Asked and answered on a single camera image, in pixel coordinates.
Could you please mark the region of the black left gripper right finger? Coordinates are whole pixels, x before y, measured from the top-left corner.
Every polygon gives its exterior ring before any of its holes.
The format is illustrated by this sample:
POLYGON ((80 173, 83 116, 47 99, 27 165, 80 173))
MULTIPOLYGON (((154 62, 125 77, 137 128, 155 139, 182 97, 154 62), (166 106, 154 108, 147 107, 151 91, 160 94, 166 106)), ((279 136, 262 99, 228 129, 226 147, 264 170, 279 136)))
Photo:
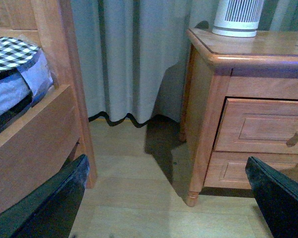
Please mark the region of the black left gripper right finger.
POLYGON ((273 237, 298 238, 298 183, 253 156, 245 172, 273 237))

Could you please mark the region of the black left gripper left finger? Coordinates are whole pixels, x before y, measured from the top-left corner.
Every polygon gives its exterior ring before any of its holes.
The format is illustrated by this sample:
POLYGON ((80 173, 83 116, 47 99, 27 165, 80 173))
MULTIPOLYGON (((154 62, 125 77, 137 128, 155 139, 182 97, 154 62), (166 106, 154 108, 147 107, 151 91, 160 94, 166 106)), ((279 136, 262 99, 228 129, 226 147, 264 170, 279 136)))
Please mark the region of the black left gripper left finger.
POLYGON ((86 155, 0 213, 0 238, 67 238, 79 210, 89 162, 86 155))

